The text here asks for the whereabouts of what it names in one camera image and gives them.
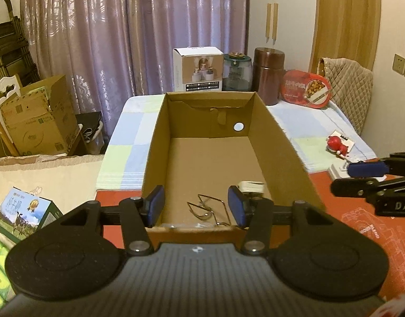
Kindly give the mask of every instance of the metal rack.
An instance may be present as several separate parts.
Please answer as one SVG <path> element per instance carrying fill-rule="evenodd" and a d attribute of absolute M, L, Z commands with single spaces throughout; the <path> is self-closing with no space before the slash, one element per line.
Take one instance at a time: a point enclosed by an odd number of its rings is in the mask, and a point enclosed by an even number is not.
<path fill-rule="evenodd" d="M 40 80 L 28 49 L 20 18 L 13 15 L 12 3 L 4 0 L 10 21 L 0 24 L 0 79 L 18 74 L 23 86 Z"/>

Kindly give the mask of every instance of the curtain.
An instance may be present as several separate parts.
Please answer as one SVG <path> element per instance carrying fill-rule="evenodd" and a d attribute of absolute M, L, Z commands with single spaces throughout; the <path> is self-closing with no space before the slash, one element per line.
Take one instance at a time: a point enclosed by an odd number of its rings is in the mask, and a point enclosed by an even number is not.
<path fill-rule="evenodd" d="M 172 50 L 216 46 L 244 52 L 246 0 L 139 0 L 150 94 L 173 88 Z"/>
<path fill-rule="evenodd" d="M 111 135 L 126 100 L 143 94 L 133 74 L 127 0 L 21 0 L 42 78 L 64 74 L 77 113 L 102 111 Z"/>
<path fill-rule="evenodd" d="M 65 74 L 77 113 L 110 136 L 126 100 L 173 88 L 172 50 L 243 52 L 246 0 L 21 0 L 42 78 Z"/>

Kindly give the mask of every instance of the food label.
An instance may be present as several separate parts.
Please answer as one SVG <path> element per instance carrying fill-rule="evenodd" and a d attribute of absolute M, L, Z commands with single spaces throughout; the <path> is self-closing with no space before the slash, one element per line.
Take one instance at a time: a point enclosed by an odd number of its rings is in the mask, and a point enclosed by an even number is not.
<path fill-rule="evenodd" d="M 284 75 L 280 92 L 285 101 L 314 109 L 326 106 L 331 98 L 328 80 L 299 70 L 291 70 Z"/>

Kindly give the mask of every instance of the open cardboard box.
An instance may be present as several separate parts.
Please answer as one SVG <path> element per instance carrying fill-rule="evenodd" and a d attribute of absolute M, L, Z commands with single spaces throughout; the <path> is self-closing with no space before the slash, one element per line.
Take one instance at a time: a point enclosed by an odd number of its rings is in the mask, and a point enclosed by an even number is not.
<path fill-rule="evenodd" d="M 237 123 L 243 124 L 241 131 L 234 129 Z M 197 204 L 198 194 L 204 194 L 227 206 L 229 186 L 240 181 L 264 182 L 264 196 L 277 205 L 305 200 L 324 208 L 292 144 L 256 93 L 166 94 L 142 188 L 144 197 L 156 185 L 166 191 L 159 226 L 148 229 L 152 241 L 159 238 L 155 233 L 173 232 L 177 242 L 206 243 L 219 240 L 214 235 L 221 233 L 226 235 L 221 241 L 239 243 L 243 231 L 235 226 L 196 227 L 203 222 L 191 214 L 187 202 Z M 207 204 L 219 221 L 227 221 L 220 202 Z M 228 214 L 235 225 L 229 209 Z"/>

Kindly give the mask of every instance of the white lid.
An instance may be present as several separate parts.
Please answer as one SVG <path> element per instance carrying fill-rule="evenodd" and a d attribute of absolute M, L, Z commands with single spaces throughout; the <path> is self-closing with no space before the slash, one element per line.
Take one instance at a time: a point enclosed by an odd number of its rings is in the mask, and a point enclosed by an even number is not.
<path fill-rule="evenodd" d="M 200 46 L 196 48 L 177 48 L 175 49 L 181 56 L 195 56 L 195 55 L 222 55 L 218 48 L 215 46 Z"/>

